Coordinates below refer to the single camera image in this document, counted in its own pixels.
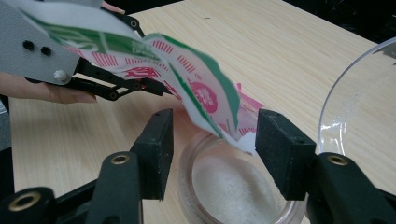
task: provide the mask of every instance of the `clear plastic container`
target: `clear plastic container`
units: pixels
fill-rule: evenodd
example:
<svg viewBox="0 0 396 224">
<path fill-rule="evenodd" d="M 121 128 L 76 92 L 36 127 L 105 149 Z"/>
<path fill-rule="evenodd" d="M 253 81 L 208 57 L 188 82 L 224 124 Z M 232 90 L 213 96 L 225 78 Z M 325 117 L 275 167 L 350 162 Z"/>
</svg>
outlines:
<svg viewBox="0 0 396 224">
<path fill-rule="evenodd" d="M 178 193 L 190 223 L 301 223 L 306 202 L 287 202 L 259 156 L 199 133 L 178 166 Z"/>
<path fill-rule="evenodd" d="M 378 188 L 396 193 L 396 37 L 370 49 L 337 79 L 323 106 L 319 152 L 359 161 Z"/>
</svg>

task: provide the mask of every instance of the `human hand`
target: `human hand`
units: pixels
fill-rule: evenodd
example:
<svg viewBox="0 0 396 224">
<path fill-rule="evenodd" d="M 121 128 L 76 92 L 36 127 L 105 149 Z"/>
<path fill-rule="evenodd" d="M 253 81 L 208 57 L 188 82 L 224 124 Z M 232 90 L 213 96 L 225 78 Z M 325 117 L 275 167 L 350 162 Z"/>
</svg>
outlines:
<svg viewBox="0 0 396 224">
<path fill-rule="evenodd" d="M 37 99 L 59 104 L 96 103 L 94 95 L 49 83 L 31 83 L 24 77 L 0 72 L 0 94 L 19 99 Z"/>
</svg>

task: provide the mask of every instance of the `bolt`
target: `bolt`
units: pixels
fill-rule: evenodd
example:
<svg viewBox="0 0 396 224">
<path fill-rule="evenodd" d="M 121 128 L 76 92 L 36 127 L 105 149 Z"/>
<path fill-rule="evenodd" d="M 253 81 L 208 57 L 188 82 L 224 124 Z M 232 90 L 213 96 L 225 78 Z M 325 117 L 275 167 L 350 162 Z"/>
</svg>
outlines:
<svg viewBox="0 0 396 224">
<path fill-rule="evenodd" d="M 58 81 L 66 81 L 67 78 L 68 78 L 68 75 L 67 75 L 67 73 L 64 70 L 55 71 L 55 73 L 53 73 L 53 76 Z"/>
<path fill-rule="evenodd" d="M 50 56 L 50 48 L 49 47 L 43 47 L 41 48 L 41 53 L 43 53 L 44 55 Z"/>
<path fill-rule="evenodd" d="M 23 41 L 22 45 L 25 49 L 29 49 L 30 51 L 35 49 L 35 44 L 30 40 Z"/>
</svg>

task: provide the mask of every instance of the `light wood surface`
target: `light wood surface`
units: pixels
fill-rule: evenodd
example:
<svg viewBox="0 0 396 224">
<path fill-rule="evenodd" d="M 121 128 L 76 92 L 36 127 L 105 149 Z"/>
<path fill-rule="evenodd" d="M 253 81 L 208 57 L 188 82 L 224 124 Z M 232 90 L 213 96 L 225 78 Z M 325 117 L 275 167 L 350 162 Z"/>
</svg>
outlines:
<svg viewBox="0 0 396 224">
<path fill-rule="evenodd" d="M 375 45 L 280 0 L 186 0 L 134 17 L 146 34 L 170 35 L 213 56 L 243 92 L 315 141 L 332 84 Z M 199 129 L 173 96 L 136 92 L 96 105 L 12 99 L 10 107 L 16 190 L 47 186 L 56 196 L 95 179 L 102 160 L 129 150 L 153 113 L 174 108 L 175 155 L 165 200 L 144 201 L 144 213 L 147 223 L 186 223 L 177 198 L 177 164 Z M 385 185 L 373 181 L 395 191 L 394 178 Z"/>
</svg>

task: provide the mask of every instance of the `white powder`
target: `white powder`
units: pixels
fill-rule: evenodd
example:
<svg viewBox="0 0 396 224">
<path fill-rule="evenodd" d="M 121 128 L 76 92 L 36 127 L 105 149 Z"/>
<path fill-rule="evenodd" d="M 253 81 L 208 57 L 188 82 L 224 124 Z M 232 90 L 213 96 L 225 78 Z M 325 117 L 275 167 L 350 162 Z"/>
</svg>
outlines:
<svg viewBox="0 0 396 224">
<path fill-rule="evenodd" d="M 203 157 L 194 163 L 192 181 L 203 207 L 223 223 L 270 223 L 280 213 L 269 184 L 247 161 Z"/>
</svg>

